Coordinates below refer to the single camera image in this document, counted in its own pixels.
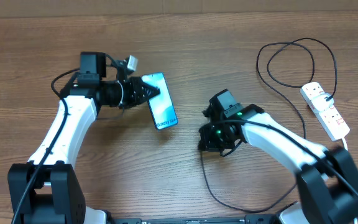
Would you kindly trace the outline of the Samsung Galaxy smartphone blue screen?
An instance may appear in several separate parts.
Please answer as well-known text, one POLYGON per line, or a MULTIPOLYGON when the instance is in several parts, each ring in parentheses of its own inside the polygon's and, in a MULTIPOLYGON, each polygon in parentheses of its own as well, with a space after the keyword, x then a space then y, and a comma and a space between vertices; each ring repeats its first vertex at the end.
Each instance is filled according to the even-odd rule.
POLYGON ((157 130, 178 124, 177 114, 163 73, 144 75, 142 81, 160 90, 160 94, 149 100, 149 108, 157 130))

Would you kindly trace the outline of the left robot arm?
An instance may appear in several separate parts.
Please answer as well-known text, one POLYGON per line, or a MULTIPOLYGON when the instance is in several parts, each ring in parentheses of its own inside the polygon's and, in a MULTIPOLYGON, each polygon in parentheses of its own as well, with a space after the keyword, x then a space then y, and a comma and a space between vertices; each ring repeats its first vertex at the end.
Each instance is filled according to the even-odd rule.
POLYGON ((137 59, 114 60, 102 52, 82 52, 80 66, 56 91, 57 115, 39 148, 26 163, 13 164, 7 179, 13 223, 114 223, 110 212, 86 205, 75 175, 85 134, 102 106, 126 110, 160 94, 133 77, 137 59))

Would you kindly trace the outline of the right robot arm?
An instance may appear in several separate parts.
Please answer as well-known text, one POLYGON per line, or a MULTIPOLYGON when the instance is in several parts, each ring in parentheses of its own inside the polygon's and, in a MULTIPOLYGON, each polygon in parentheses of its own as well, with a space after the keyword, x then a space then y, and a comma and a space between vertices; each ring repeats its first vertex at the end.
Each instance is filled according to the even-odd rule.
POLYGON ((293 173, 300 201, 271 215, 271 223, 352 223, 358 217, 358 168, 348 150, 333 150, 278 124, 255 104, 242 106, 227 89, 203 112, 200 151, 222 157, 244 142, 257 147, 293 173))

